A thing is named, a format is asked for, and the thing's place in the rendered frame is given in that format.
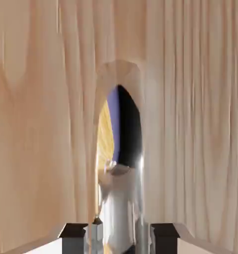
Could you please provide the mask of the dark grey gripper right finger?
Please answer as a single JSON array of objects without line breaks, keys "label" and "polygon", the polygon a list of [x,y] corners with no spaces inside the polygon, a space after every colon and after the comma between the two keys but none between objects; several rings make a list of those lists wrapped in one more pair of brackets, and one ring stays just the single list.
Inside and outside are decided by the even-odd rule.
[{"label": "dark grey gripper right finger", "polygon": [[151,224],[150,239],[150,254],[214,254],[181,223]]}]

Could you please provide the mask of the curved shiny metal drawer handle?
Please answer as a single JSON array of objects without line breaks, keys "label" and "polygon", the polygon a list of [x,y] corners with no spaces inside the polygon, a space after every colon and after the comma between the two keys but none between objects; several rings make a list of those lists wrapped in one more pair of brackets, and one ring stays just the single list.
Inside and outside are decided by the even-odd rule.
[{"label": "curved shiny metal drawer handle", "polygon": [[109,254],[149,254],[144,217],[144,150],[141,73],[135,63],[115,60],[97,73],[93,149],[98,210],[92,242]]}]

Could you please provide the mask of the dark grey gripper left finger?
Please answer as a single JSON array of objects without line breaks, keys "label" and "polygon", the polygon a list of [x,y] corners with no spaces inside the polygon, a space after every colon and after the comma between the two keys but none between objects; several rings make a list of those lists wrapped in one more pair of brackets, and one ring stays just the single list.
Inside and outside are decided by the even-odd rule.
[{"label": "dark grey gripper left finger", "polygon": [[56,240],[21,251],[21,254],[84,254],[87,223],[66,223]]}]

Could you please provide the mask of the light wood drawer front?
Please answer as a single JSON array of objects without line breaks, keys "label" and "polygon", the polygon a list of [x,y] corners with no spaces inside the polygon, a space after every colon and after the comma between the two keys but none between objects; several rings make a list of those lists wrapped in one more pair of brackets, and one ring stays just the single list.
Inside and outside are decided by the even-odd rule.
[{"label": "light wood drawer front", "polygon": [[238,254],[238,0],[0,0],[0,253],[92,221],[116,84],[141,115],[146,220]]}]

